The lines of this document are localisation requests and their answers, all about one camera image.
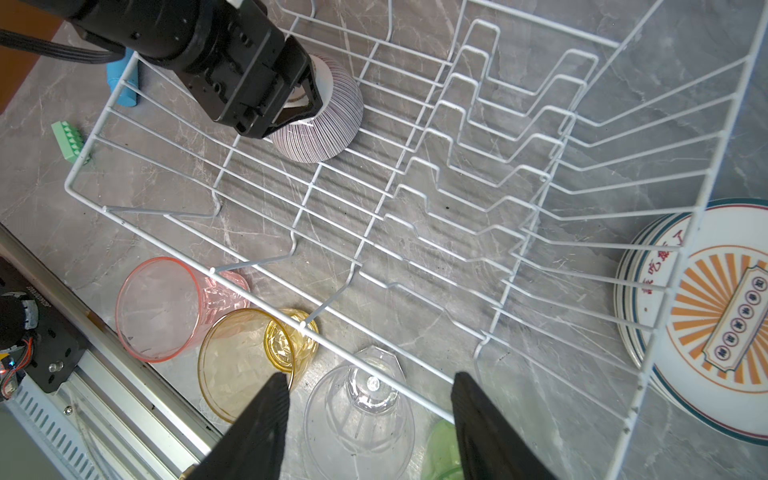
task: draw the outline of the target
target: cup rim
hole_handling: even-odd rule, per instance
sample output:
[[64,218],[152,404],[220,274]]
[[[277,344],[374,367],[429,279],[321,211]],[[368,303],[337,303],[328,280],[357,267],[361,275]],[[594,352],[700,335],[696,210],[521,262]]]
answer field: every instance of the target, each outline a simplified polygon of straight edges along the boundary
[[[208,394],[208,388],[207,388],[207,385],[205,384],[204,378],[203,378],[203,357],[204,357],[204,353],[205,353],[205,351],[207,349],[208,343],[210,342],[211,336],[219,328],[219,326],[221,326],[221,324],[226,322],[230,317],[234,316],[235,314],[240,314],[240,313],[243,313],[243,312],[260,313],[260,314],[266,316],[268,319],[270,319],[270,321],[274,321],[280,327],[280,329],[283,331],[283,334],[287,338],[290,338],[289,333],[286,330],[285,325],[283,324],[283,322],[280,319],[278,319],[277,317],[275,317],[274,315],[272,315],[271,313],[269,313],[267,311],[264,311],[264,310],[258,309],[258,308],[250,308],[250,307],[248,307],[248,308],[241,308],[241,309],[237,309],[237,310],[232,310],[231,312],[225,313],[224,315],[222,315],[221,318],[219,318],[214,323],[214,325],[205,334],[205,338],[203,339],[203,343],[200,345],[200,354],[197,356],[197,383],[200,386],[200,391],[203,393],[203,399],[205,400],[205,403],[208,404],[210,409],[219,418],[221,418],[225,422],[229,422],[229,423],[233,423],[237,419],[237,417],[233,417],[232,415],[229,414],[229,412],[225,412],[220,406],[216,405],[215,401],[212,398],[209,398],[210,395]],[[313,319],[312,322],[307,323],[307,327],[312,329],[315,332],[317,331],[316,330],[317,325],[316,325],[314,319]],[[293,350],[293,343],[292,342],[288,342],[288,348],[290,349],[290,355],[291,355],[291,358],[292,358],[290,377],[288,379],[288,390],[290,390],[291,387],[293,386],[293,379],[294,379],[294,377],[296,375],[296,361],[295,361],[296,360],[296,352]]]
[[[125,289],[126,289],[126,286],[128,285],[128,283],[132,279],[134,279],[142,270],[144,270],[148,266],[152,265],[153,263],[167,262],[167,261],[176,263],[177,265],[181,266],[182,268],[184,268],[187,271],[187,273],[190,274],[190,277],[192,277],[192,281],[194,282],[195,288],[197,289],[197,318],[195,319],[194,327],[192,328],[192,331],[191,331],[189,337],[187,338],[187,341],[185,341],[182,346],[180,346],[178,349],[176,349],[176,351],[174,351],[170,355],[167,355],[167,356],[164,356],[164,357],[148,357],[148,356],[141,355],[139,352],[134,350],[133,347],[131,347],[131,345],[123,337],[123,333],[121,332],[121,329],[120,329],[121,321],[120,321],[120,316],[118,315],[118,311],[120,309],[121,299],[123,298],[123,295],[125,294]],[[114,308],[114,327],[115,327],[115,330],[118,333],[118,339],[120,340],[120,343],[123,344],[123,347],[135,359],[139,359],[142,362],[147,362],[147,363],[166,362],[166,361],[174,358],[175,356],[179,355],[190,344],[190,342],[194,338],[195,332],[197,331],[198,327],[200,326],[200,319],[203,318],[203,310],[204,310],[202,288],[200,287],[200,282],[197,281],[197,277],[195,276],[195,272],[197,272],[197,271],[196,270],[192,270],[192,268],[189,265],[187,265],[186,263],[182,262],[181,260],[175,259],[173,257],[155,257],[155,258],[150,258],[149,260],[146,260],[146,261],[142,262],[139,266],[134,268],[133,271],[131,271],[131,273],[128,275],[128,278],[125,279],[125,281],[123,282],[123,286],[120,287],[120,292],[118,293],[118,301],[115,303],[115,308]]]

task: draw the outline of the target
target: green terminal block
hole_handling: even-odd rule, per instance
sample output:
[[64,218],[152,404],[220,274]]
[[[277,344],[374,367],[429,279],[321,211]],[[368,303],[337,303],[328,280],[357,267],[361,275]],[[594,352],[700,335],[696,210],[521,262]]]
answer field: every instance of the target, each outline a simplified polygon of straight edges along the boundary
[[[61,154],[64,155],[64,159],[73,164],[80,152],[83,150],[83,137],[77,128],[72,127],[67,121],[57,121],[51,125],[53,134],[56,136],[58,147],[61,149]],[[85,159],[85,163],[91,161],[91,155]]]

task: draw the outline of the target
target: pink plastic cup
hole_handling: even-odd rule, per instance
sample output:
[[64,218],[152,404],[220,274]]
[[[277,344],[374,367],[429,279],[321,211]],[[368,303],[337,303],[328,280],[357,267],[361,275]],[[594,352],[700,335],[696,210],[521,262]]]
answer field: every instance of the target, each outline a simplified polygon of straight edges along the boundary
[[[249,290],[237,273],[220,275]],[[125,349],[139,360],[158,363],[199,345],[225,313],[249,305],[250,301],[187,264],[157,257],[137,266],[125,280],[114,319]]]

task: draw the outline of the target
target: red wire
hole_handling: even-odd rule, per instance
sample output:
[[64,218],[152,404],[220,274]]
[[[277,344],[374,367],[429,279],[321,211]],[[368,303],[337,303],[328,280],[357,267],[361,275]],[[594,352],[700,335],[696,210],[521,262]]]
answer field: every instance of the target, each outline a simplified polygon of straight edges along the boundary
[[24,356],[19,360],[16,366],[6,374],[5,379],[2,381],[2,385],[0,385],[0,393],[6,400],[11,398],[11,396],[5,394],[5,387],[8,386],[8,382],[11,381],[11,378],[13,378],[13,375],[15,375],[17,371],[24,369],[32,361],[32,339],[27,339],[24,343],[27,345],[27,349],[24,351]]

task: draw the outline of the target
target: clear glass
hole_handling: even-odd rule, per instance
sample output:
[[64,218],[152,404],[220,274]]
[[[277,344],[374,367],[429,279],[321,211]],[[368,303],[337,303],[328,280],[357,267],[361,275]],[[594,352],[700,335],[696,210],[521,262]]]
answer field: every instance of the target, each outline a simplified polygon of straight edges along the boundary
[[[392,353],[370,346],[357,356],[405,382]],[[364,370],[343,364],[312,391],[304,435],[316,470],[312,478],[390,480],[402,475],[413,453],[413,413],[405,396]]]
[[[280,309],[297,322],[309,314]],[[307,327],[317,332],[313,320]],[[317,342],[269,313],[241,309],[222,317],[205,337],[197,360],[197,379],[208,406],[234,422],[276,372],[288,374],[292,388],[304,374]]]
[[[221,276],[244,290],[234,272]],[[157,363],[197,346],[211,326],[250,301],[170,257],[157,257],[131,272],[118,294],[115,325],[125,349],[139,360]]]

